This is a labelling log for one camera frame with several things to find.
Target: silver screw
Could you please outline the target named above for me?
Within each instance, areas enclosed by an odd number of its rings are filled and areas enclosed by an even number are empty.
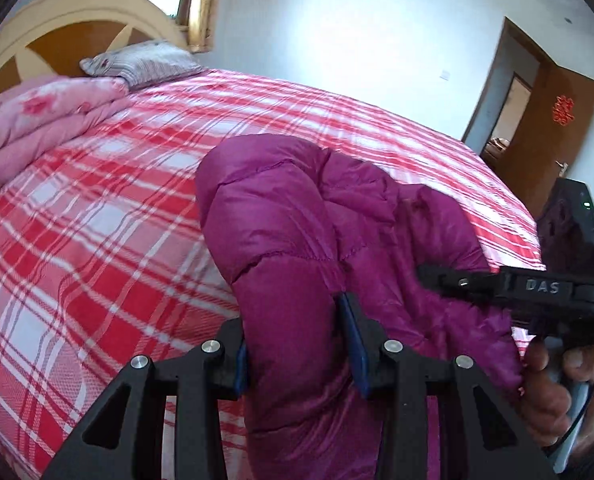
[[[391,354],[398,354],[402,350],[404,350],[404,345],[402,345],[399,341],[395,339],[388,339],[386,343],[383,344],[384,349]]]
[[[135,357],[130,360],[130,366],[137,368],[138,370],[145,368],[147,364],[148,358],[145,355],[135,355]]]
[[[457,359],[455,359],[455,362],[459,368],[466,368],[467,370],[472,368],[472,365],[475,364],[475,361],[468,357],[468,355],[460,355]]]
[[[210,339],[202,344],[202,350],[206,352],[206,354],[214,354],[218,352],[221,348],[219,341],[215,341],[215,339]]]

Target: purple puffer jacket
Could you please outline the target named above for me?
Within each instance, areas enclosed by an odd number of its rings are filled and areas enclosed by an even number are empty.
[[[368,162],[288,136],[225,140],[197,171],[206,243],[231,285],[250,355],[245,399],[257,480],[369,480],[383,412],[353,387],[333,295],[351,291],[391,338],[472,356],[509,396],[520,384],[510,318],[443,300],[422,263],[488,270],[458,203]],[[439,477],[429,403],[429,479]]]

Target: human hand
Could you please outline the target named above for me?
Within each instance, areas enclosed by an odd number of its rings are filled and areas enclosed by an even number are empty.
[[[533,340],[524,357],[524,395],[519,413],[537,443],[552,446],[564,435],[572,421],[566,415],[571,405],[570,394],[555,384],[545,371],[548,351],[542,341]],[[594,381],[594,346],[569,350],[564,354],[564,373],[575,381]],[[584,456],[594,446],[594,395],[584,423],[574,444],[571,460]]]

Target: striped pillow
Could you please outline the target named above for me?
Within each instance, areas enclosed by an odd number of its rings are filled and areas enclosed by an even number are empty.
[[[190,52],[168,41],[152,40],[83,59],[81,70],[93,77],[122,77],[130,90],[197,75],[206,70]]]

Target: brown wooden door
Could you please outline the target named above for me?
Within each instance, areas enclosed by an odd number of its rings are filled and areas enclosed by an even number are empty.
[[[553,107],[558,98],[572,100],[567,117],[566,103],[555,122]],[[560,176],[560,164],[575,161],[594,114],[594,81],[555,64],[542,64],[530,100],[515,135],[498,161],[496,173],[538,217]]]

